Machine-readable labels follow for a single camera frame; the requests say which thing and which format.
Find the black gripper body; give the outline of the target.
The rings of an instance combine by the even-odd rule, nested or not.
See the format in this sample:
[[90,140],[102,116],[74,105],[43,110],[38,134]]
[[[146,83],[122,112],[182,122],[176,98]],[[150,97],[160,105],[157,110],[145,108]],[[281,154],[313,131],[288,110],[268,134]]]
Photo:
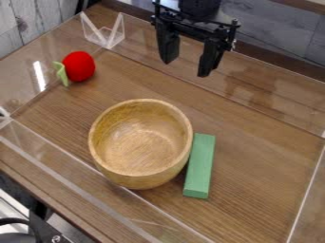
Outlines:
[[153,0],[156,18],[176,24],[193,39],[201,39],[226,29],[230,51],[237,42],[241,22],[224,12],[221,2],[222,0]]

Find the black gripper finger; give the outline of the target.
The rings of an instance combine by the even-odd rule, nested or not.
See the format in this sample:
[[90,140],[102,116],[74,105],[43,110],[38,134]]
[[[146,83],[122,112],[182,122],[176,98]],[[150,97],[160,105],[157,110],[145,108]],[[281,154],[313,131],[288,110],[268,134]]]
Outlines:
[[204,43],[204,52],[200,57],[198,76],[208,77],[217,69],[224,53],[228,50],[228,33],[226,29],[204,36],[200,41]]
[[181,38],[173,25],[157,19],[157,40],[162,61],[170,64],[180,56]]

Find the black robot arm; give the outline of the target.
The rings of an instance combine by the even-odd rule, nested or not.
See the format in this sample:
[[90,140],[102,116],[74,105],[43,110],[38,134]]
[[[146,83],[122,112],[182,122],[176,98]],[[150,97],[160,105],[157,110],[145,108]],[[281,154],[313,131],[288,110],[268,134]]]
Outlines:
[[170,64],[180,57],[181,36],[205,44],[200,57],[198,77],[218,68],[226,51],[237,42],[241,23],[221,10],[222,0],[153,0],[152,25],[157,31],[161,59]]

